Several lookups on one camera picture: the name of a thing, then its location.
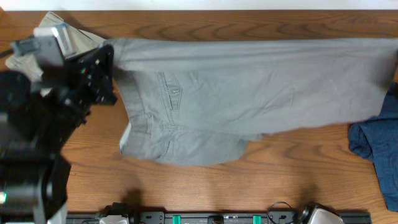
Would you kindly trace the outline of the navy blue shorts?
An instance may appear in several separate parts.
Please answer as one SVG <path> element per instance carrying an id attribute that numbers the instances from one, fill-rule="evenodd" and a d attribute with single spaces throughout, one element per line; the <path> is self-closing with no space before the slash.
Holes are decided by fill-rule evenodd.
<path id="1" fill-rule="evenodd" d="M 397 211 L 397 83 L 387 91 L 377 116 L 352 124 L 349 149 L 374 164 L 386 207 Z"/>

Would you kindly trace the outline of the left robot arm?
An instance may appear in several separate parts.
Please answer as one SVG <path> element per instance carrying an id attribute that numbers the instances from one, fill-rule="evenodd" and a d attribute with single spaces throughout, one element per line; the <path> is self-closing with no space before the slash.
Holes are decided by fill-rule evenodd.
<path id="1" fill-rule="evenodd" d="M 1 222 L 47 223 L 67 202 L 61 151 L 93 105 L 113 105 L 114 50 L 103 45 L 50 67 L 40 82 L 1 72 Z"/>

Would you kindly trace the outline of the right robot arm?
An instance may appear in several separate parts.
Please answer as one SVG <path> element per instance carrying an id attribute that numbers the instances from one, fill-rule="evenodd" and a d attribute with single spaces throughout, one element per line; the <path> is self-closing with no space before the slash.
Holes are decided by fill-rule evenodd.
<path id="1" fill-rule="evenodd" d="M 344 224 L 343 219 L 334 211 L 319 203 L 308 203 L 299 213 L 297 224 Z"/>

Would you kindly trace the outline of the grey shorts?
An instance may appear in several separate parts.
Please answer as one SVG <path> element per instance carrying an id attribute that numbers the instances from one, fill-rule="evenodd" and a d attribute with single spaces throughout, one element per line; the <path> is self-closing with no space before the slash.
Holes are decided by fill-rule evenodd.
<path id="1" fill-rule="evenodd" d="M 129 122 L 124 156 L 205 166 L 249 141 L 378 115 L 396 39 L 179 42 L 111 39 Z"/>

